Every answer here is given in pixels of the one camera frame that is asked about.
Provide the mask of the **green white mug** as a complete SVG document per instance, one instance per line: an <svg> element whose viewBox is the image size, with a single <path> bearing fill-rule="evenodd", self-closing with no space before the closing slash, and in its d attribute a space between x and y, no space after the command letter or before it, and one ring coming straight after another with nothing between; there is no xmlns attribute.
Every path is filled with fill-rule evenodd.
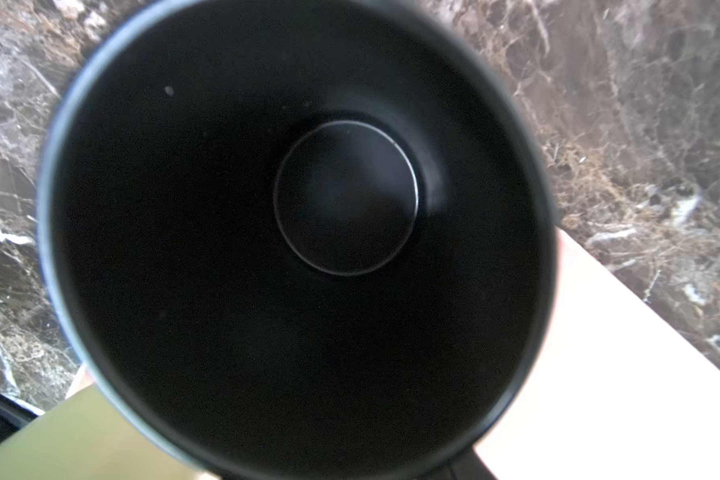
<svg viewBox="0 0 720 480"><path fill-rule="evenodd" d="M89 386L0 444L0 479L213 479L166 454Z"/></svg>

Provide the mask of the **black mug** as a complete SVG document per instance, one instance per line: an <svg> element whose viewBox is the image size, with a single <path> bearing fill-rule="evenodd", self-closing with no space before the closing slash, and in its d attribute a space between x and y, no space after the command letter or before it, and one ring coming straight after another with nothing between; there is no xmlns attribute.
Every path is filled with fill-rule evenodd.
<svg viewBox="0 0 720 480"><path fill-rule="evenodd" d="M488 479L557 235L498 79L409 1L153 1L58 106L52 303L105 397L224 479Z"/></svg>

